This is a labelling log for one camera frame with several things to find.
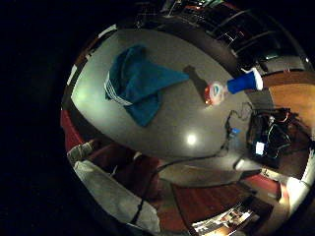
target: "gray tabletop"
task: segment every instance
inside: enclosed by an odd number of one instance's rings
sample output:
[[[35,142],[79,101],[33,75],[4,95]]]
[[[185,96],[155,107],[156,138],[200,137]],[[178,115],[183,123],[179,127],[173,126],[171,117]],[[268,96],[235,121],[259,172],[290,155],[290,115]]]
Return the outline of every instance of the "gray tabletop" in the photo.
[[[114,58],[137,43],[147,47],[152,62],[190,76],[190,80],[162,90],[160,109],[147,127],[137,125],[120,104],[106,100],[103,88]],[[215,153],[224,142],[224,122],[230,110],[240,111],[242,102],[249,99],[240,92],[219,106],[207,106],[198,83],[201,80],[224,83],[230,78],[218,62],[179,37],[148,29],[122,29],[89,58],[76,82],[72,100],[91,124],[121,145],[165,160],[205,156]],[[245,148],[248,121],[233,117],[231,125],[241,130],[240,145]]]

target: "cable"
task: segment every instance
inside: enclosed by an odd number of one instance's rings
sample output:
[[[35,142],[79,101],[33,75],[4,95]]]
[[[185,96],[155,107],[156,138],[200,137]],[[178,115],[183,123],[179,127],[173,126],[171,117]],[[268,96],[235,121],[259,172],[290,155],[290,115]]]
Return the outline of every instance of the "cable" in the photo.
[[[204,160],[204,159],[209,159],[209,158],[213,158],[213,157],[216,157],[216,156],[219,156],[221,151],[223,149],[226,149],[228,150],[228,143],[229,143],[229,139],[230,139],[230,132],[231,132],[231,128],[230,128],[230,125],[229,125],[229,120],[231,118],[231,116],[233,114],[235,114],[237,116],[238,119],[242,120],[242,121],[245,121],[247,120],[251,114],[247,115],[246,117],[243,117],[243,112],[244,112],[244,106],[245,105],[248,105],[251,109],[251,112],[253,111],[253,107],[252,105],[249,103],[249,102],[243,102],[242,103],[242,108],[241,108],[241,114],[239,115],[237,111],[235,110],[231,110],[226,118],[226,121],[225,121],[225,124],[224,124],[224,127],[225,127],[225,131],[226,131],[226,137],[225,137],[225,141],[223,142],[223,144],[220,146],[220,149],[218,151],[216,151],[214,154],[212,155],[207,155],[207,156],[202,156],[202,157],[191,157],[191,158],[185,158],[185,159],[177,159],[177,160],[174,160],[174,161],[171,161],[165,165],[162,165],[160,167],[158,167],[151,175],[148,183],[147,183],[147,186],[146,186],[146,189],[145,189],[145,192],[144,194],[141,196],[141,201],[140,203],[138,204],[138,210],[137,212],[135,213],[134,217],[132,218],[132,220],[130,221],[131,224],[137,224],[137,221],[138,221],[138,218],[140,216],[140,213],[141,213],[141,210],[143,208],[143,205],[144,205],[144,202],[145,202],[145,198],[148,194],[148,190],[154,180],[154,178],[156,177],[156,175],[158,175],[162,170],[164,170],[165,168],[167,168],[168,166],[171,166],[171,165],[175,165],[175,164],[179,164],[179,163],[184,163],[184,162],[189,162],[189,161],[197,161],[197,160]]]
[[[168,166],[171,166],[171,165],[175,165],[175,164],[179,164],[179,163],[183,163],[183,162],[189,162],[189,161],[195,161],[195,160],[203,160],[203,159],[208,159],[208,158],[213,158],[213,157],[216,157],[220,154],[220,152],[226,148],[226,143],[228,143],[227,140],[225,140],[225,142],[223,143],[223,145],[220,147],[220,150],[217,151],[216,153],[212,154],[212,155],[208,155],[208,156],[203,156],[203,157],[191,157],[191,158],[187,158],[187,159],[177,159],[177,160],[174,160],[174,161],[171,161],[165,165],[162,165],[160,167],[158,167],[155,172],[152,173],[150,179],[149,179],[149,182],[146,186],[146,189],[145,189],[145,192],[144,194],[141,196],[141,202],[139,203],[138,205],[138,210],[136,212],[136,214],[134,215],[134,217],[132,218],[132,220],[130,221],[130,223],[132,224],[136,224],[137,223],[137,220],[140,216],[140,213],[141,213],[141,210],[142,210],[142,207],[143,207],[143,204],[145,202],[145,198],[148,194],[148,190],[152,184],[152,181],[154,180],[155,176],[158,175],[163,169],[167,168]]]

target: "blue towel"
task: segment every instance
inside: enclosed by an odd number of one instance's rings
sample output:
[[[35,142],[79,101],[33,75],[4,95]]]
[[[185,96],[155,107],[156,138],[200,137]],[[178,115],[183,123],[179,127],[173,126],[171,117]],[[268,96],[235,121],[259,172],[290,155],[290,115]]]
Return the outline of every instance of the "blue towel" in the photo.
[[[188,78],[187,74],[150,62],[145,46],[134,45],[116,57],[104,88],[107,99],[122,104],[137,124],[146,126],[158,112],[160,90]]]

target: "white stripe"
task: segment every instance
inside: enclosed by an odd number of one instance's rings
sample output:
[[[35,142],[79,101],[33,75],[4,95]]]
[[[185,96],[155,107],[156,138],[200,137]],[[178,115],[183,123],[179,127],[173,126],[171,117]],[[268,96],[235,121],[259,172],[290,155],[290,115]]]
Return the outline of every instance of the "white stripe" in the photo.
[[[114,95],[114,98],[120,100],[120,102],[125,104],[125,105],[131,105],[132,104],[130,101],[125,100],[125,99],[123,99],[123,98],[121,98],[120,96],[117,95],[113,85],[111,84],[111,81],[109,81],[108,84],[109,84],[109,87],[112,89],[112,93]]]
[[[108,96],[112,99],[114,99],[115,101],[117,101],[118,103],[122,104],[122,105],[132,105],[132,103],[128,100],[125,100],[123,98],[121,98],[120,96],[118,96],[116,94],[116,91],[109,79],[109,73],[107,73],[107,77],[104,83],[104,88],[108,94]]]

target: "wooden floor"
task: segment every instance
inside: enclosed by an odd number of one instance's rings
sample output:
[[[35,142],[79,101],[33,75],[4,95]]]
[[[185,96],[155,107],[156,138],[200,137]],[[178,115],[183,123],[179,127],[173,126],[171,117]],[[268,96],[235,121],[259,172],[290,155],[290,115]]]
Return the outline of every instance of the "wooden floor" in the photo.
[[[250,196],[250,193],[238,184],[211,188],[172,187],[187,226],[214,217]]]

